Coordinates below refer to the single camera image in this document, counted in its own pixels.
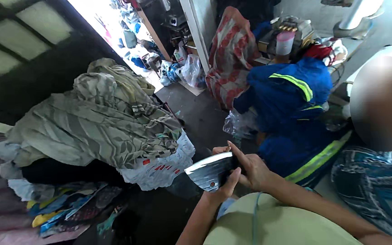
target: green shirt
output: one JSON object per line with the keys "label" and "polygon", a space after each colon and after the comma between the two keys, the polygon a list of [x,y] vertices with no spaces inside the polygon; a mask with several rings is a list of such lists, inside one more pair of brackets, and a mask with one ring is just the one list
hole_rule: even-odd
{"label": "green shirt", "polygon": [[283,206],[269,194],[258,195],[248,194],[233,203],[214,224],[204,245],[362,244],[323,216]]}

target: patterned fabric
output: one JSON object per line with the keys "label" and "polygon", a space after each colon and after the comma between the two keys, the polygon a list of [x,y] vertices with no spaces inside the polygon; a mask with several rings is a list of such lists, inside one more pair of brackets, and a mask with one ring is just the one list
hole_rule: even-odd
{"label": "patterned fabric", "polygon": [[51,157],[77,166],[98,159],[133,169],[137,158],[175,153],[181,126],[150,98],[155,88],[144,78],[100,59],[73,85],[31,108],[8,133],[9,142],[22,145],[14,160],[18,167]]}
{"label": "patterned fabric", "polygon": [[392,152],[349,147],[335,162],[331,181],[350,208],[392,236]]}
{"label": "patterned fabric", "polygon": [[223,107],[232,109],[234,98],[247,88],[249,62],[260,55],[249,21],[227,7],[213,39],[206,76],[208,89]]}

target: person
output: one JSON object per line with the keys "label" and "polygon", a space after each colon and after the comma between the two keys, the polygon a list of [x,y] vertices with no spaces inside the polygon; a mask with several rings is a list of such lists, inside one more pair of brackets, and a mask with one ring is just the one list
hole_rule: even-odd
{"label": "person", "polygon": [[[258,155],[244,155],[233,143],[228,145],[213,153],[231,149],[246,175],[238,167],[219,190],[203,193],[177,245],[392,245],[392,237],[376,226],[271,172]],[[236,200],[212,225],[216,210],[238,182],[258,192]]]}

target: pink fabric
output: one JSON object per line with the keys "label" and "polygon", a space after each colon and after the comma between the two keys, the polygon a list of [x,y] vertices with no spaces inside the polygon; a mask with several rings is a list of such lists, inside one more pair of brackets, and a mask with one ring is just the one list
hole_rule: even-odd
{"label": "pink fabric", "polygon": [[249,21],[227,7],[213,39],[206,76],[209,91],[223,107],[232,109],[234,98],[248,86],[249,63],[260,56]]}
{"label": "pink fabric", "polygon": [[82,226],[77,231],[62,232],[48,238],[39,236],[39,228],[32,228],[33,218],[26,212],[27,203],[21,202],[7,185],[7,180],[0,179],[0,245],[45,245],[77,238],[89,226]]}
{"label": "pink fabric", "polygon": [[45,245],[54,242],[62,242],[77,238],[89,228],[88,225],[80,227],[76,231],[62,232],[47,238],[39,236],[38,228],[28,228],[11,231],[0,231],[0,245]]}

